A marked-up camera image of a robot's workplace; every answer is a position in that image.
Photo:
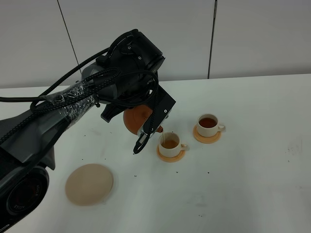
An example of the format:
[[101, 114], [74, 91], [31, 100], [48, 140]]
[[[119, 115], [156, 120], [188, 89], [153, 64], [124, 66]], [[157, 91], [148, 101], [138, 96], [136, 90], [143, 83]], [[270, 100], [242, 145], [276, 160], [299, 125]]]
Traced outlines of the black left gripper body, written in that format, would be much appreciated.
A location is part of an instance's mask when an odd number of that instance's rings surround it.
[[106, 122], [110, 122], [113, 117], [120, 113], [123, 114], [126, 109], [131, 109], [135, 106], [143, 104], [148, 105], [150, 108], [157, 106], [157, 110], [153, 111], [152, 114], [169, 114], [175, 103], [176, 101], [161, 86], [159, 86], [156, 94], [153, 95], [150, 99], [137, 99], [137, 102], [133, 102], [131, 106], [122, 106], [115, 103], [107, 104], [101, 114], [101, 118]]

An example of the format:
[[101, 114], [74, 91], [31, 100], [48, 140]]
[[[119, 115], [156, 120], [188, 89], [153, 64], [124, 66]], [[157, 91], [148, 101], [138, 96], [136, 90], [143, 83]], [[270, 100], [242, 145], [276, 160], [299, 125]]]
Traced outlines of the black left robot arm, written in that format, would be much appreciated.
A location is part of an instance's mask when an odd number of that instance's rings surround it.
[[163, 53], [139, 30], [119, 36], [110, 47], [89, 57], [38, 97], [1, 98], [29, 102], [28, 111], [0, 122], [0, 230], [5, 232], [32, 212], [49, 186], [55, 168], [54, 145], [93, 106], [105, 105], [101, 118], [147, 108], [138, 121], [139, 153], [168, 117], [175, 100], [159, 85]]

